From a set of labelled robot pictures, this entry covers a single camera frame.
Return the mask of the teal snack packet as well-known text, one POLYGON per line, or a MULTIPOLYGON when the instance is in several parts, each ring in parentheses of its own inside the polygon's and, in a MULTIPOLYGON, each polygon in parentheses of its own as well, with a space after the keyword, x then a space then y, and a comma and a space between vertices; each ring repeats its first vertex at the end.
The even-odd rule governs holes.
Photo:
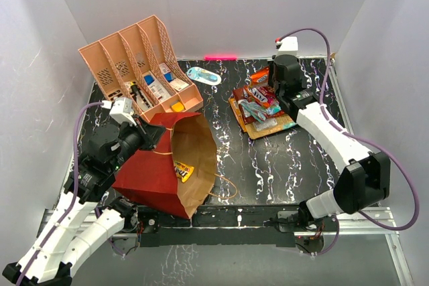
POLYGON ((265 108, 254 101, 249 102, 247 100, 241 100, 239 102, 239 106, 241 106, 244 111, 247 111, 256 121, 260 123, 264 122, 268 118, 278 117, 284 113, 277 104, 265 108))

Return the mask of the orange wafer snack packet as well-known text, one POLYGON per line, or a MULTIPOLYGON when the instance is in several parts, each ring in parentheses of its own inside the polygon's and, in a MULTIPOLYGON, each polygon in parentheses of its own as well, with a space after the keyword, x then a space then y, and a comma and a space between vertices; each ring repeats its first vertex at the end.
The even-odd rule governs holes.
POLYGON ((231 97, 231 98, 229 98, 229 104, 231 106, 231 109, 234 113, 234 116, 235 116, 237 122, 240 124, 240 126, 242 126, 243 125, 243 119, 242 119, 241 111, 239 109, 239 105, 237 104, 237 101, 233 97, 231 97))

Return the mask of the yellow candy packet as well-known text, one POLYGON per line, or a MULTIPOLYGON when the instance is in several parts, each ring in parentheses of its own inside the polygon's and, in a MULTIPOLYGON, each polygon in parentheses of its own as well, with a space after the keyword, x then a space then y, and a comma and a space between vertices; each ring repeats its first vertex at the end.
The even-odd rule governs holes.
POLYGON ((174 169, 176 177, 182 182, 185 183, 192 176, 194 172, 194 167, 191 165, 186 165, 185 163, 174 161, 174 169))

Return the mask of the gold foil snack bag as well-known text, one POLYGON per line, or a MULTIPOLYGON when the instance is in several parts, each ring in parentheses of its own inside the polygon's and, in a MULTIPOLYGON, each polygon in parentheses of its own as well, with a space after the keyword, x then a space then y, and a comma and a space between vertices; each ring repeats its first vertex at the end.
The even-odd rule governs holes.
POLYGON ((241 115, 235 116, 235 118, 243 132, 247 133, 250 139, 266 137, 296 126, 296 123, 288 115, 267 119, 263 123, 255 121, 247 125, 243 122, 241 115))

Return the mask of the red brown paper bag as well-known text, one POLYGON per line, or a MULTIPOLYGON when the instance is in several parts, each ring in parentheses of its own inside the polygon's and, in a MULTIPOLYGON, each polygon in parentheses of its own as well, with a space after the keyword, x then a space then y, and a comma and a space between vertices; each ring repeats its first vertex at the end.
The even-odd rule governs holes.
POLYGON ((113 188, 132 202, 190 219, 212 194, 217 145, 202 113, 158 113, 166 128, 156 148, 137 151, 121 167, 113 188))

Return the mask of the orange candy bar pack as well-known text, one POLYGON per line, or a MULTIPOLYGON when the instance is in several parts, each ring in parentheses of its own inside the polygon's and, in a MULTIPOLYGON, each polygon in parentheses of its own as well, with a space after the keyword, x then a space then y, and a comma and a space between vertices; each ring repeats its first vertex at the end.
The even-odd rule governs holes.
POLYGON ((246 93, 251 96, 257 104, 265 108, 272 106, 276 102, 274 91, 269 86, 245 86, 244 89, 246 93))

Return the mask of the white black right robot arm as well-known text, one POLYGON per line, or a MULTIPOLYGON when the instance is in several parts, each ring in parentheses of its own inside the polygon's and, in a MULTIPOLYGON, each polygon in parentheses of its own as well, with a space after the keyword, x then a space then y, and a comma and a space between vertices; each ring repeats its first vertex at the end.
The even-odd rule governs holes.
POLYGON ((268 84, 281 109, 316 139, 340 173, 333 189, 300 202, 296 215, 300 226, 314 230, 326 216, 354 214, 389 196, 389 157, 351 138, 326 112, 312 91, 304 88, 297 57, 274 56, 269 62, 268 84))

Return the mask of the red chips bag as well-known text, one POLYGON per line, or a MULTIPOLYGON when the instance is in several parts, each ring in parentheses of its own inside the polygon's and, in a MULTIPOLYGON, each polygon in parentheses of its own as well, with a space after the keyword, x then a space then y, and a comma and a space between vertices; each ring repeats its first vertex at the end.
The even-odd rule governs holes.
POLYGON ((233 97, 238 104, 245 124, 254 122, 263 123, 267 119, 277 117, 281 112, 280 107, 277 105, 271 105, 269 107, 260 105, 244 88, 234 89, 233 97))

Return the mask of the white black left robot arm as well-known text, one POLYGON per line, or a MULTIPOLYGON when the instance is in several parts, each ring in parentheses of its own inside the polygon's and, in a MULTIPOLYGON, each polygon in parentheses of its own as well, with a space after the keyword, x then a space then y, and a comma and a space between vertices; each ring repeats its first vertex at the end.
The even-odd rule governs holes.
POLYGON ((153 150, 163 126, 107 124, 96 128, 78 158, 78 171, 64 185, 58 204, 28 252, 9 263, 3 276, 14 285, 70 285, 83 263, 115 233, 137 227, 134 205, 117 198, 83 232, 78 229, 115 182, 115 174, 137 151, 153 150))

